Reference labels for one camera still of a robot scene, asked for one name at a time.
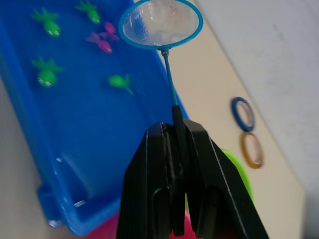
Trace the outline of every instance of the beige table surface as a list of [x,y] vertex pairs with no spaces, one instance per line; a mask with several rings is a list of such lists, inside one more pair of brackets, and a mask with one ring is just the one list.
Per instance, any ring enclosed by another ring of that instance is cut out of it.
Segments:
[[[201,123],[222,148],[243,160],[230,100],[247,99],[256,117],[257,135],[265,154],[262,169],[247,169],[255,206],[272,239],[301,237],[305,192],[267,130],[243,85],[228,63],[209,26],[197,38],[171,50],[170,66],[189,117]],[[71,239],[66,229],[46,225],[36,197],[40,185],[32,156],[0,81],[0,238]]]

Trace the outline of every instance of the green toy turtle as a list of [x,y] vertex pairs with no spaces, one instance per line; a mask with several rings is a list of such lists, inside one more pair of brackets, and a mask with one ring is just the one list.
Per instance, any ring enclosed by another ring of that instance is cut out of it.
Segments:
[[40,14],[37,10],[33,9],[34,15],[32,18],[37,21],[43,22],[43,27],[45,31],[53,37],[58,37],[60,35],[60,27],[54,22],[58,19],[59,14],[57,13],[49,13],[45,8],[42,8],[42,14]]
[[125,80],[123,79],[123,77],[119,75],[114,75],[109,77],[110,86],[117,87],[117,88],[124,88],[128,92],[130,92],[130,94],[134,95],[133,91],[128,86],[129,83],[130,83],[129,75],[126,75]]
[[97,9],[96,5],[92,5],[88,0],[86,0],[86,4],[82,2],[81,0],[80,5],[76,6],[75,8],[80,11],[85,11],[93,23],[95,24],[100,23],[100,16],[96,12],[96,9]]
[[32,60],[32,65],[40,69],[40,72],[37,76],[38,82],[43,87],[51,87],[56,82],[56,76],[54,72],[63,71],[63,68],[56,65],[52,58],[50,58],[46,63],[42,57],[39,57],[38,61]]

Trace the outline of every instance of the blue water tray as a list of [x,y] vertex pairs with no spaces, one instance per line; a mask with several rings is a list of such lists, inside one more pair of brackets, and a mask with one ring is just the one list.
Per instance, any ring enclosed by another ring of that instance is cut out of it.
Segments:
[[[172,118],[155,51],[120,40],[107,54],[85,41],[105,21],[117,26],[132,0],[92,0],[101,16],[97,25],[75,9],[79,2],[1,0],[0,73],[43,181],[38,196],[49,224],[66,224],[82,236],[118,211],[123,175],[145,130]],[[31,18],[41,7],[60,14],[58,38]],[[50,88],[37,82],[30,61],[38,56],[64,68]],[[107,82],[127,74],[134,96]]]

